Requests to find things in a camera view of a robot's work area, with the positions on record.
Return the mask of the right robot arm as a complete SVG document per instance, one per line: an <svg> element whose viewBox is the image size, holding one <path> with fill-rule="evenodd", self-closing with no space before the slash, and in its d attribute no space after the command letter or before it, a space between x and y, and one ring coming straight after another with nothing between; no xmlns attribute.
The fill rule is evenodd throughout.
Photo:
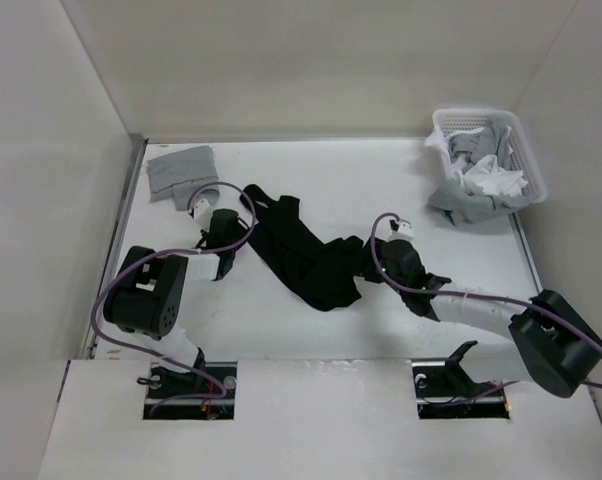
<svg viewBox="0 0 602 480"><path fill-rule="evenodd" d="M602 360L601 338L555 291L523 301L462 287L428 272L405 239L373 238L364 251L365 279L389 286L412 314L504 340L485 347L467 340L449 356L427 361L415 379L427 397L472 401L493 394L497 384L527 382L570 398Z"/></svg>

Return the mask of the black tank top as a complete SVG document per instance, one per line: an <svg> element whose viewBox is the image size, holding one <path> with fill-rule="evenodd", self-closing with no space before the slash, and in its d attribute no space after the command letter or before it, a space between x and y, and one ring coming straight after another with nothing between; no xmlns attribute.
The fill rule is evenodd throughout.
<svg viewBox="0 0 602 480"><path fill-rule="evenodd" d="M249 245L293 294L312 308L328 312L361 298L355 278L362 274L364 242L357 236L321 241L300 219L300 200L274 200L259 186L244 188L257 223Z"/></svg>

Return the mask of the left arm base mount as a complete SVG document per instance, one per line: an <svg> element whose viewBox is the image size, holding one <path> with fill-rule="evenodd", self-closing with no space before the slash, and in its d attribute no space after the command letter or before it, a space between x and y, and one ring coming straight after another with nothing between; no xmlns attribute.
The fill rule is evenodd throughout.
<svg viewBox="0 0 602 480"><path fill-rule="evenodd" d="M236 363L207 363L207 378L190 372L177 373L158 364L137 378L145 388L144 420L232 420L237 389Z"/></svg>

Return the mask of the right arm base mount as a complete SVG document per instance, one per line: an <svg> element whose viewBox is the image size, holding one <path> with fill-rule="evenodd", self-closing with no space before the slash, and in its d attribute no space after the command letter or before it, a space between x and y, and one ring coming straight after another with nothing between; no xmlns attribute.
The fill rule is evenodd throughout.
<svg viewBox="0 0 602 480"><path fill-rule="evenodd" d="M447 357L412 363L417 414L421 420L510 419L503 389L471 379L461 361L476 345L468 341Z"/></svg>

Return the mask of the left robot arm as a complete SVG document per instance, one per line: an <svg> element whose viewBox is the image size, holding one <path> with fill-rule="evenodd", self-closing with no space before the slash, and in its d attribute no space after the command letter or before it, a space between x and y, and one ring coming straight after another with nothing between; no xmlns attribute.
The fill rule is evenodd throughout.
<svg viewBox="0 0 602 480"><path fill-rule="evenodd" d="M250 226L231 209L212 213L209 226L195 245L199 255L167 254L135 245L121 268L135 269L108 293L104 319L132 335L141 347L158 353L162 367L172 370L171 386L187 399L205 387L205 356L178 324L185 286L198 281L220 281L233 267L236 252Z"/></svg>

